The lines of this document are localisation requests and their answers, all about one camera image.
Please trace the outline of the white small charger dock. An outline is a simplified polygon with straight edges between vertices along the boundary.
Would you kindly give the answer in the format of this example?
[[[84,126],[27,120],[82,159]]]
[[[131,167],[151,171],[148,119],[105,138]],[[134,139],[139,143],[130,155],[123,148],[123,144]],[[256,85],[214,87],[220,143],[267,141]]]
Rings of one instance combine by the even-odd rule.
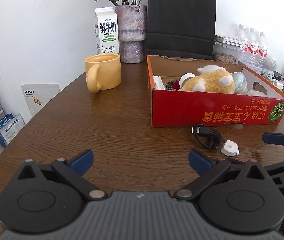
[[[220,151],[221,151],[221,153],[223,153],[224,155],[226,155],[228,157],[234,157],[236,155],[239,155],[239,153],[240,153],[238,145],[231,140],[225,141],[225,143],[221,147]]]

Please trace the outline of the yellow white plush toy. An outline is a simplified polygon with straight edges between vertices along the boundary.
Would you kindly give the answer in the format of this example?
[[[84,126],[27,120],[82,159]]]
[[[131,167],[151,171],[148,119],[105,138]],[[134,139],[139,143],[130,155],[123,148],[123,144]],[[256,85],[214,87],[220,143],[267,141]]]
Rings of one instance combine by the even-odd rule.
[[[199,75],[186,73],[179,80],[184,92],[235,93],[235,82],[224,67],[210,64],[197,69]]]

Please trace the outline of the white charger block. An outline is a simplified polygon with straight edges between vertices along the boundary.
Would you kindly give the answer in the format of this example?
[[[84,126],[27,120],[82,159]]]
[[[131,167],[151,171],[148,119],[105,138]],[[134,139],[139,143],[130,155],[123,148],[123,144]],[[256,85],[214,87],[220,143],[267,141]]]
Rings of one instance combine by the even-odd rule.
[[[284,84],[276,79],[271,79],[271,83],[279,90],[283,90]]]

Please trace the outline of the black power adapter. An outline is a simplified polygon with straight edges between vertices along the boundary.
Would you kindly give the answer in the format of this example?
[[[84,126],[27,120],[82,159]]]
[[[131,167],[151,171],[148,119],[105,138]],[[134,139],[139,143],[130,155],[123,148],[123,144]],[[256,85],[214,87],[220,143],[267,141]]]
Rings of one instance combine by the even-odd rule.
[[[282,79],[282,74],[280,74],[279,72],[274,71],[273,74],[276,80],[280,81]]]

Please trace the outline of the red cardboard box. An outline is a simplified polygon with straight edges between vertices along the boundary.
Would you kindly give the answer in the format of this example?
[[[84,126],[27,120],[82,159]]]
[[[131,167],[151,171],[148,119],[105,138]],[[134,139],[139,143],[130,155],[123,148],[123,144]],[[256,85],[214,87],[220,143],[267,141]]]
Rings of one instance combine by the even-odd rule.
[[[224,67],[231,73],[242,72],[249,90],[256,90],[257,85],[260,85],[266,90],[266,95],[183,92],[157,89],[154,83],[156,76],[160,77],[163,83],[168,83],[186,73],[197,74],[198,68],[210,64]],[[195,124],[266,125],[279,123],[284,115],[284,92],[246,66],[203,59],[149,55],[147,67],[152,127],[190,127]]]

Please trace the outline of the white robot figurine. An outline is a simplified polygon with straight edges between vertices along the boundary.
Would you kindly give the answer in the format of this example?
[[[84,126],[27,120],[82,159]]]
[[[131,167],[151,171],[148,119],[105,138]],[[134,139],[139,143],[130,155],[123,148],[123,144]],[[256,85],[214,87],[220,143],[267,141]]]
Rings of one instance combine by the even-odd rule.
[[[271,59],[269,62],[265,62],[262,70],[261,70],[261,76],[272,78],[274,76],[274,72],[276,71],[278,66],[277,60]]]

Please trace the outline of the blue white booklet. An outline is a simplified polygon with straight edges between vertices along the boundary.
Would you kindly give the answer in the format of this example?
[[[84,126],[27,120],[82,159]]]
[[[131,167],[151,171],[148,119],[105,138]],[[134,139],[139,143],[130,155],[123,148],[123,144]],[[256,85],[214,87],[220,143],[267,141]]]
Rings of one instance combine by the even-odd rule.
[[[13,116],[5,115],[0,119],[0,144],[3,148],[13,140],[19,131],[25,126],[24,120],[20,114]]]

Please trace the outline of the right water bottle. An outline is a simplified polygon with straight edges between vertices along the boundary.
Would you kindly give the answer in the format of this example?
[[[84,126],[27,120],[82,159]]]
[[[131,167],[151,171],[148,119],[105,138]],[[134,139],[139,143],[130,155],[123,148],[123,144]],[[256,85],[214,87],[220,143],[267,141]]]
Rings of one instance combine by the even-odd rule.
[[[267,50],[268,46],[266,35],[264,32],[260,32],[260,36],[258,38],[258,51],[255,59],[255,64],[257,67],[263,68],[266,62]]]

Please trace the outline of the water bottle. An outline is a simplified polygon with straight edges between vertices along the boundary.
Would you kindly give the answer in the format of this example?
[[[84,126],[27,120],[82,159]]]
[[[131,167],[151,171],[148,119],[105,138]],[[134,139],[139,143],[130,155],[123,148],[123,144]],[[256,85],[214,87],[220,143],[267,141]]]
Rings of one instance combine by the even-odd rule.
[[[258,53],[258,41],[256,39],[255,29],[250,28],[247,40],[247,53],[246,53],[246,61],[249,64],[254,64],[256,61],[256,56]]]
[[[267,50],[268,46],[266,35],[264,32],[260,32],[260,36],[258,38],[258,51],[255,59],[255,64],[257,67],[263,68],[266,62]]]
[[[246,35],[246,28],[244,25],[240,24],[239,28],[235,34],[235,39],[241,43],[241,49],[239,52],[239,61],[244,62],[246,57],[246,51],[248,46],[248,39]]]

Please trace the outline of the middle water bottle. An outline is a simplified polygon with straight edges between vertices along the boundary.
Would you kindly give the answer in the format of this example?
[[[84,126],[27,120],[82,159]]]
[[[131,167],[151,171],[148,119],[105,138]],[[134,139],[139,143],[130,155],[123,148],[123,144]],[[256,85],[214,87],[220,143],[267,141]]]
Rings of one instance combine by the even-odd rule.
[[[246,61],[249,64],[254,64],[256,61],[256,56],[258,53],[258,41],[256,39],[255,29],[250,28],[247,40],[247,53],[246,53]]]

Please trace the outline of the yellow ceramic mug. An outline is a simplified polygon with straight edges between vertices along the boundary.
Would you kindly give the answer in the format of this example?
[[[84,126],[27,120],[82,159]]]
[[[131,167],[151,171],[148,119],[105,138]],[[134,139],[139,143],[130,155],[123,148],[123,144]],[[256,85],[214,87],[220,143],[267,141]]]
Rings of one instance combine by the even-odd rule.
[[[118,54],[99,54],[85,59],[86,85],[91,93],[109,90],[121,84],[121,62]]]

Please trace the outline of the clear seed storage container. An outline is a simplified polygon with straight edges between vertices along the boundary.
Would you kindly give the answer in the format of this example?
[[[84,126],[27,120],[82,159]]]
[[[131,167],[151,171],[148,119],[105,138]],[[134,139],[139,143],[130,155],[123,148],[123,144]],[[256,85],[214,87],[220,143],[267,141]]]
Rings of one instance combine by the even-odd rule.
[[[235,38],[215,35],[213,59],[222,63],[238,64],[241,43]]]

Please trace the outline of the left water bottle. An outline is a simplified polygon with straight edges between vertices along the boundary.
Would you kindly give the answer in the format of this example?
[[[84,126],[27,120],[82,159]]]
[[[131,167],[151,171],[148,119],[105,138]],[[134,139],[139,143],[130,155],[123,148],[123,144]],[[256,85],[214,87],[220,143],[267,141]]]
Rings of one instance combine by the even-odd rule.
[[[239,28],[235,34],[235,39],[241,43],[241,49],[239,52],[239,61],[244,62],[246,57],[246,51],[248,46],[248,39],[246,35],[246,28],[244,25],[240,24]]]

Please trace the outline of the white milk carton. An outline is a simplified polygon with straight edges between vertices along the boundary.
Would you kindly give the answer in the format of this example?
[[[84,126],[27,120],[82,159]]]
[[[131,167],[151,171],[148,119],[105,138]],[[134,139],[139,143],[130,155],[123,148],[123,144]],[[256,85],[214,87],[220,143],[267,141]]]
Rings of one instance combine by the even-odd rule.
[[[96,8],[94,21],[97,54],[119,54],[118,17],[114,8]]]

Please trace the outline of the black paper bag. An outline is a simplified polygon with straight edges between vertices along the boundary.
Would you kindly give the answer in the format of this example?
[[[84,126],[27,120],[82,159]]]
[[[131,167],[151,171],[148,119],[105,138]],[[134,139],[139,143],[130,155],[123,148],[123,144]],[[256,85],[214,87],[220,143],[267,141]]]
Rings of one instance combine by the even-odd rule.
[[[216,0],[148,0],[146,53],[209,60],[215,23]]]

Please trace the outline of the purple ceramic vase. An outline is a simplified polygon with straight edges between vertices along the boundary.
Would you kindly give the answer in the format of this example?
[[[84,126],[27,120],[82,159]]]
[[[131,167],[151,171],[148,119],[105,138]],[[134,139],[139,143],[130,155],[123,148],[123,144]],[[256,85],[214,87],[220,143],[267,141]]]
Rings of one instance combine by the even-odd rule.
[[[120,59],[122,63],[136,64],[145,59],[147,6],[119,5],[118,17]]]

